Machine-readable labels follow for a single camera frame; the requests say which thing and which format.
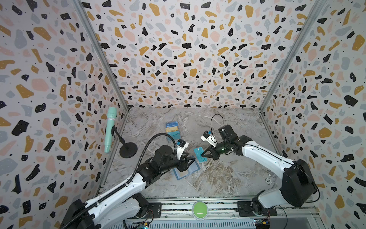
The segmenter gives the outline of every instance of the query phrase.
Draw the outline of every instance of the black cable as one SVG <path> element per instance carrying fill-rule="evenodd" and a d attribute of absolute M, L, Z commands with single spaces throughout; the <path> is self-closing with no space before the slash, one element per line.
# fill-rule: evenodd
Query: black cable
<path fill-rule="evenodd" d="M 99 200 L 97 200 L 96 202 L 92 203 L 90 206 L 88 206 L 87 208 L 85 208 L 84 210 L 81 210 L 78 214 L 76 214 L 74 217 L 72 217 L 67 223 L 65 223 L 65 225 L 60 228 L 60 229 L 66 229 L 68 228 L 76 219 L 80 218 L 85 212 L 89 211 L 90 209 L 94 208 L 95 206 L 98 205 L 98 203 L 102 203 L 103 201 L 105 201 L 106 199 L 108 199 L 109 197 L 111 197 L 113 194 L 115 194 L 116 192 L 118 192 L 119 190 L 121 190 L 122 188 L 126 187 L 132 180 L 133 178 L 135 177 L 136 173 L 137 173 L 137 170 L 140 166 L 140 163 L 142 161 L 142 158 L 143 158 L 143 155 L 145 154 L 146 150 L 147 150 L 147 147 L 150 145 L 150 143 L 158 136 L 167 136 L 169 137 L 173 144 L 174 144 L 174 156 L 177 156 L 177 145 L 173 139 L 172 136 L 170 136 L 169 134 L 167 133 L 159 133 L 159 134 L 156 134 L 154 135 L 152 138 L 150 138 L 150 140 L 147 142 L 145 148 L 143 149 L 142 153 L 141 153 L 141 156 L 137 162 L 137 165 L 136 165 L 136 168 L 134 170 L 134 172 L 132 173 L 132 176 L 130 177 L 130 179 L 122 184 L 121 186 L 117 187 L 116 189 L 114 189 L 113 191 L 111 191 L 110 193 L 108 193 L 107 195 L 103 196 L 102 198 L 100 198 Z"/>
<path fill-rule="evenodd" d="M 287 222 L 288 222 L 288 218 L 287 218 L 287 214 L 286 214 L 286 212 L 285 212 L 285 215 L 286 215 L 286 225 L 285 225 L 285 227 L 284 227 L 283 229 L 285 229 L 285 228 L 286 228 L 286 226 L 287 226 Z"/>
<path fill-rule="evenodd" d="M 212 116 L 212 118 L 211 118 L 211 121 L 210 121 L 210 127 L 211 127 L 211 135 L 210 135 L 210 137 L 211 137 L 211 141 L 213 141 L 212 140 L 212 136 L 213 136 L 213 132 L 212 132 L 212 119 L 213 119 L 213 117 L 215 117 L 215 115 L 219 115 L 219 116 L 221 116 L 221 118 L 223 119 L 223 126 L 222 127 L 224 127 L 224 118 L 223 118 L 223 116 L 222 115 L 220 115 L 220 114 L 214 114 L 213 116 Z"/>
<path fill-rule="evenodd" d="M 277 159 L 279 159 L 279 160 L 282 160 L 282 159 L 280 159 L 280 158 L 276 157 L 275 155 L 273 155 L 272 153 L 268 152 L 267 150 L 265 150 L 265 149 L 263 149 L 263 148 L 259 148 L 259 147 L 254 146 L 254 145 L 250 145 L 250 146 L 253 146 L 253 147 L 257 148 L 257 149 L 261 149 L 261 150 L 263 150 L 263 151 L 265 151 L 265 152 L 269 153 L 270 155 L 274 156 L 275 158 L 277 158 Z M 287 162 L 287 161 L 285 161 L 285 160 L 282 160 L 282 161 L 286 162 L 287 164 L 293 165 L 295 168 L 297 168 L 298 170 L 300 170 L 301 172 L 303 172 L 303 173 L 304 173 L 308 178 L 310 178 L 310 180 L 312 180 L 312 179 L 313 179 L 313 178 L 311 178 L 309 175 L 307 175 L 307 174 L 306 174 L 306 172 L 302 171 L 302 170 L 301 170 L 299 167 L 297 167 L 296 165 L 291 164 L 291 163 L 289 163 L 289 162 Z M 315 184 L 315 186 L 317 187 L 317 191 L 318 191 L 318 193 L 319 193 L 319 196 L 318 196 L 317 200 L 314 200 L 314 201 L 304 201 L 305 203 L 315 203 L 316 201 L 318 201 L 318 200 L 320 199 L 320 191 L 319 191 L 319 188 L 318 188 L 318 186 L 316 185 L 316 183 L 314 183 L 314 184 Z"/>

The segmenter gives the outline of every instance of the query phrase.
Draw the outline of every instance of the floor drain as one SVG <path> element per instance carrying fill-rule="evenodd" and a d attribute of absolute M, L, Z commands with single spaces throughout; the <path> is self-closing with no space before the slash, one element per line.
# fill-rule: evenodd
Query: floor drain
<path fill-rule="evenodd" d="M 272 184 L 272 180 L 271 179 L 269 179 L 269 178 L 266 178 L 266 184 L 268 184 L 268 185 L 271 185 Z"/>

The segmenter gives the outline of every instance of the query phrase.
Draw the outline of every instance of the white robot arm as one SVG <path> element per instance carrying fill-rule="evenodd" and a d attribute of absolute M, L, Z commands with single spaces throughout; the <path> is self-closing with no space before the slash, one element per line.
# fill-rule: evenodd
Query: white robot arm
<path fill-rule="evenodd" d="M 219 128 L 219 132 L 223 142 L 210 143 L 211 145 L 201 154 L 202 157 L 218 160 L 222 154 L 235 152 L 236 155 L 257 161 L 282 180 L 280 188 L 263 190 L 252 199 L 251 210 L 254 214 L 262 215 L 267 209 L 284 203 L 301 207 L 312 193 L 319 191 L 305 161 L 301 159 L 293 161 L 280 156 L 245 135 L 238 137 L 230 125 Z M 210 140 L 207 131 L 201 139 Z"/>
<path fill-rule="evenodd" d="M 170 169 L 177 168 L 180 172 L 183 172 L 195 161 L 195 158 L 187 157 L 188 153 L 183 152 L 188 147 L 188 143 L 179 139 L 174 151 L 171 147 L 163 145 L 155 151 L 154 157 L 140 164 L 152 139 L 161 135 L 172 139 L 166 133 L 152 137 L 142 151 L 132 175 L 107 192 L 85 203 L 82 203 L 80 199 L 73 202 L 61 223 L 61 229 L 109 228 L 127 218 L 143 217 L 147 212 L 149 202 L 140 192 L 157 181 Z"/>

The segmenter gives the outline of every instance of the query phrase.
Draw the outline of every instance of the terrazzo wallpaper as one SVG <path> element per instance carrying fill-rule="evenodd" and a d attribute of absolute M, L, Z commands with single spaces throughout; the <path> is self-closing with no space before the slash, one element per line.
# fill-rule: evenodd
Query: terrazzo wallpaper
<path fill-rule="evenodd" d="M 0 36 L 0 228 L 59 228 L 96 193 L 120 102 L 70 1 L 0 1 Z"/>
<path fill-rule="evenodd" d="M 315 1 L 82 2 L 129 107 L 258 107 Z"/>
<path fill-rule="evenodd" d="M 366 228 L 365 22 L 364 0 L 328 1 L 264 112 L 283 154 L 308 162 L 329 229 Z"/>

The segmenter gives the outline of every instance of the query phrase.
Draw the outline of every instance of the marble table surface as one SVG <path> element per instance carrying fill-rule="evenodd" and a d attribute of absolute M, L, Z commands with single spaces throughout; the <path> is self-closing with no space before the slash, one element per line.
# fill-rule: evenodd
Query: marble table surface
<path fill-rule="evenodd" d="M 103 191 L 119 184 L 133 172 L 150 137 L 157 133 L 165 133 L 167 122 L 178 122 L 181 138 L 189 143 L 186 150 L 189 155 L 194 155 L 195 148 L 206 149 L 209 143 L 203 142 L 200 137 L 206 130 L 210 130 L 210 120 L 214 114 L 221 114 L 224 117 L 224 125 L 230 124 L 238 136 L 246 135 L 275 152 L 259 116 L 259 110 L 255 108 L 133 108 L 130 110 L 122 137 L 126 142 L 136 143 L 138 152 L 125 159 L 119 155 L 118 147 Z M 212 120 L 212 129 L 218 142 L 222 141 L 217 130 L 221 126 L 222 118 L 216 115 Z M 153 157 L 154 151 L 166 144 L 173 147 L 165 136 L 157 137 L 149 145 L 142 161 Z M 269 170 L 261 164 L 235 153 L 221 155 L 216 161 L 208 159 L 207 162 L 199 163 L 199 166 L 200 170 L 181 180 L 177 180 L 172 171 L 168 172 L 143 190 L 142 194 L 150 198 L 249 196 L 277 186 L 281 182 L 276 176 L 270 177 Z M 266 178 L 272 180 L 271 185 L 265 183 Z"/>

